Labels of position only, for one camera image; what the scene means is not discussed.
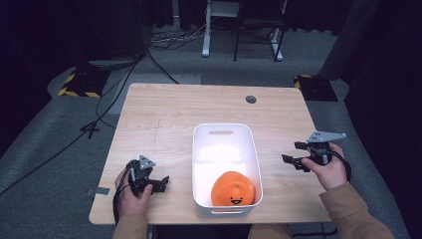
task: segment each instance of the black chair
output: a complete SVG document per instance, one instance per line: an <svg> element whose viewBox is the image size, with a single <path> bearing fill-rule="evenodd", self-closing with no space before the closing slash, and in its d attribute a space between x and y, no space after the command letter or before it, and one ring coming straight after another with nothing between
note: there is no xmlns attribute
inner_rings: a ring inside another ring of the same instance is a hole
<svg viewBox="0 0 422 239"><path fill-rule="evenodd" d="M236 62L237 53L239 48L239 35L241 29L265 29L270 28L272 31L268 35L268 41L265 44L277 44L277 51L274 53L274 62L277 62L277 56L280 52L280 47L282 45L282 40L287 31L286 21L283 11L283 2L282 0L240 0L239 13L236 23L236 49L235 57L233 61ZM281 32L279 41L277 43L272 43L270 41L271 34L278 29ZM263 44L264 42L245 42L245 43L259 43Z"/></svg>

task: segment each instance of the orange plush toy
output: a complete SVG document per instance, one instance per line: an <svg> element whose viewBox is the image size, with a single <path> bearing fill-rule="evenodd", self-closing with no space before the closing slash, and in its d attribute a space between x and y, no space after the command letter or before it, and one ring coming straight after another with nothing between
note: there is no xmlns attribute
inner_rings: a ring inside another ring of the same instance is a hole
<svg viewBox="0 0 422 239"><path fill-rule="evenodd" d="M255 188L248 177L237 171L223 173L211 190L214 206L242 206L254 202Z"/></svg>

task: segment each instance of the sleeve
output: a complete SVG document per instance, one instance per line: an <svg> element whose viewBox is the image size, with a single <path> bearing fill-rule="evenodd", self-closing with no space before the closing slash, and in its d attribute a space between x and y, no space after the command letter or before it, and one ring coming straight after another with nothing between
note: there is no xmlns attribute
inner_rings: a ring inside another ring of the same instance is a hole
<svg viewBox="0 0 422 239"><path fill-rule="evenodd" d="M390 230L372 217L368 207L350 183L320 195L341 238L394 238Z"/></svg>
<svg viewBox="0 0 422 239"><path fill-rule="evenodd" d="M139 215L125 215L118 218L112 239L145 239L146 218Z"/></svg>

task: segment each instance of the white plastic bin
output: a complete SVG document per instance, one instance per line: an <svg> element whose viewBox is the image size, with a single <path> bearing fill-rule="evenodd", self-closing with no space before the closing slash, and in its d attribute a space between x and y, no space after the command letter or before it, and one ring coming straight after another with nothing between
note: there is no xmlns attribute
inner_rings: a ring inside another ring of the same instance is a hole
<svg viewBox="0 0 422 239"><path fill-rule="evenodd" d="M213 206L211 190L226 171L238 171L255 187L252 205ZM205 218L247 216L262 200L261 172L251 130L241 123L204 123L193 133L192 186L197 214Z"/></svg>

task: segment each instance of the light wood surface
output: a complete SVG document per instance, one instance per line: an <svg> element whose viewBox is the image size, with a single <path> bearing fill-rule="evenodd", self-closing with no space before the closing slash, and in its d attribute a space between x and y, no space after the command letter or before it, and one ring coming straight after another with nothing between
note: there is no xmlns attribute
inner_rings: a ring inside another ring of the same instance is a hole
<svg viewBox="0 0 422 239"><path fill-rule="evenodd" d="M249 104L246 96L257 102ZM204 219L192 195L193 131L202 123L234 122L253 134L263 184L263 200L244 218ZM315 130L304 98L295 88L132 84L129 87L90 214L95 224L113 224L114 181L125 165L145 155L157 165L150 178L169 175L164 193L149 202L150 224L295 223L330 221L312 173L297 171L282 154L308 156L295 149Z"/></svg>

